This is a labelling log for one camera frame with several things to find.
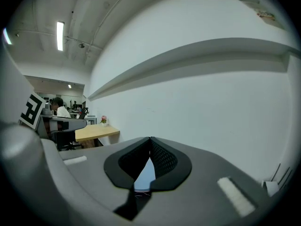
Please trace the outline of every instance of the light fixture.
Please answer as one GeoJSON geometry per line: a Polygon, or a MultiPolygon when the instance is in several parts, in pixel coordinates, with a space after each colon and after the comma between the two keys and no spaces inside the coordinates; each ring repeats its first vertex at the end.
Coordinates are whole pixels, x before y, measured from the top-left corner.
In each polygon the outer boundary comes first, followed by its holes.
{"type": "Polygon", "coordinates": [[[12,44],[9,37],[8,37],[8,32],[6,31],[6,28],[3,29],[3,35],[4,35],[6,43],[12,44]]]}
{"type": "Polygon", "coordinates": [[[57,49],[63,50],[63,31],[64,31],[64,23],[57,22],[56,23],[56,41],[57,41],[57,49]]]}

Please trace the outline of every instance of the ceiling pipe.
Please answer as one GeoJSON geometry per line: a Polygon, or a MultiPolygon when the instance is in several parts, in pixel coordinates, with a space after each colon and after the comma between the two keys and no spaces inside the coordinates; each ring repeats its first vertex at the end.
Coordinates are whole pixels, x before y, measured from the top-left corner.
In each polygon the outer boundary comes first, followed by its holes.
{"type": "Polygon", "coordinates": [[[84,64],[86,64],[86,62],[87,62],[88,53],[90,52],[90,48],[92,47],[92,44],[93,44],[93,42],[94,42],[94,38],[95,38],[96,34],[98,33],[99,28],[101,27],[101,25],[103,25],[105,19],[109,16],[109,14],[111,13],[111,11],[116,7],[116,5],[117,5],[120,1],[121,1],[121,0],[117,0],[117,2],[114,3],[114,5],[110,8],[110,10],[108,11],[108,13],[104,16],[104,18],[103,18],[102,21],[100,22],[99,26],[97,27],[97,29],[96,29],[96,31],[95,31],[95,33],[94,33],[94,35],[93,35],[93,38],[92,38],[92,40],[91,40],[91,42],[90,42],[90,44],[89,44],[89,48],[88,48],[88,50],[87,50],[87,52],[86,52],[86,59],[85,59],[84,64]]]}
{"type": "MultiPolygon", "coordinates": [[[[48,36],[56,36],[56,34],[54,33],[50,33],[50,32],[39,32],[39,31],[33,31],[33,30],[15,30],[14,33],[20,33],[20,32],[31,32],[31,33],[38,33],[38,34],[44,34],[44,35],[48,35],[48,36]]],[[[64,39],[66,40],[73,40],[73,41],[76,41],[76,42],[79,42],[79,43],[83,43],[87,46],[89,46],[90,44],[87,43],[87,42],[84,42],[84,41],[81,41],[81,40],[77,40],[77,39],[74,39],[74,38],[71,38],[69,36],[64,36],[64,39]]],[[[91,45],[91,47],[95,48],[95,49],[98,49],[100,51],[103,50],[103,48],[100,48],[98,46],[95,46],[95,45],[91,45]]]]}

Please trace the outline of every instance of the fluorescent light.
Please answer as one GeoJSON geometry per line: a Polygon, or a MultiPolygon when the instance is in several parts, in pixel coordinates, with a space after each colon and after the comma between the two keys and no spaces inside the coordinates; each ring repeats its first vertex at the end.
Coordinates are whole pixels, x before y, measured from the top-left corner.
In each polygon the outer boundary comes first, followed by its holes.
{"type": "Polygon", "coordinates": [[[4,38],[6,40],[6,43],[12,44],[9,37],[8,37],[8,32],[6,31],[6,28],[4,28],[4,30],[3,30],[3,35],[4,35],[4,38]]]}
{"type": "Polygon", "coordinates": [[[57,41],[57,49],[63,50],[63,31],[64,31],[64,23],[57,22],[56,23],[56,41],[57,41]]]}

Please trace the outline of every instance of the black mesh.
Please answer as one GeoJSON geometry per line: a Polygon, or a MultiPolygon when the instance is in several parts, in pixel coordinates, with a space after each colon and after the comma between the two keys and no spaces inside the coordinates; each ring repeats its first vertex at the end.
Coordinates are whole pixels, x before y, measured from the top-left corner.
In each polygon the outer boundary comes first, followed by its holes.
{"type": "Polygon", "coordinates": [[[151,144],[150,159],[154,165],[156,178],[159,178],[172,171],[176,167],[178,160],[172,153],[157,143],[152,141],[151,144]]]}
{"type": "Polygon", "coordinates": [[[150,141],[120,157],[118,164],[131,178],[136,180],[150,157],[150,141]]]}

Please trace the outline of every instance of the wooden table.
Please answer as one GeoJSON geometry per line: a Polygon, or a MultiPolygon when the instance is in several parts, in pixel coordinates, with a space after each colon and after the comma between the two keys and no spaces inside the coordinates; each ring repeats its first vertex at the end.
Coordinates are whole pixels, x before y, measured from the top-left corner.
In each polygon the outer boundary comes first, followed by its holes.
{"type": "Polygon", "coordinates": [[[78,142],[94,140],[94,146],[97,147],[99,146],[99,143],[101,144],[98,138],[112,136],[119,133],[120,131],[112,126],[103,127],[100,124],[87,125],[85,128],[75,131],[75,140],[78,142]]]}

